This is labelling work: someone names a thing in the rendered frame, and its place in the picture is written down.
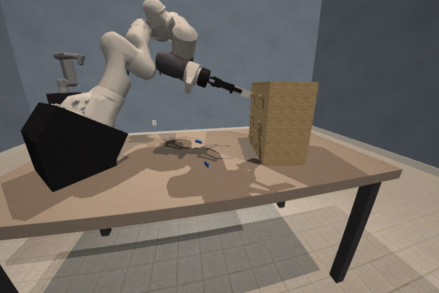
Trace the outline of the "small wooden chest of drawers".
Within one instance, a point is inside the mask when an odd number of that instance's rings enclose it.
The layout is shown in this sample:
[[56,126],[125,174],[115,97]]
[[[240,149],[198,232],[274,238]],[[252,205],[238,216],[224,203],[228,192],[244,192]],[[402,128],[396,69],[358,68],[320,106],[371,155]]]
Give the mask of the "small wooden chest of drawers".
[[305,165],[319,82],[269,82],[262,165]]

